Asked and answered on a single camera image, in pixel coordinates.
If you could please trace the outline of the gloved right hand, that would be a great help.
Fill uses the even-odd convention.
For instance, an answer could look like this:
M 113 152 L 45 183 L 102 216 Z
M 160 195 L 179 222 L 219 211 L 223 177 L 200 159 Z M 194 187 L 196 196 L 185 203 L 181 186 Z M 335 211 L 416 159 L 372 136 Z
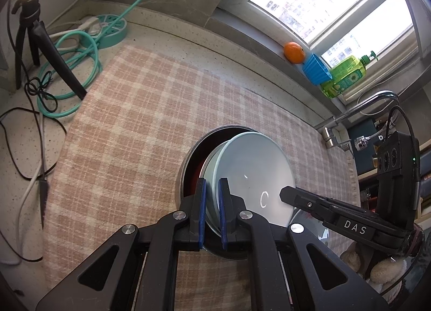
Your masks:
M 390 257 L 360 242 L 353 242 L 340 259 L 378 293 L 392 287 L 407 271 L 403 257 Z

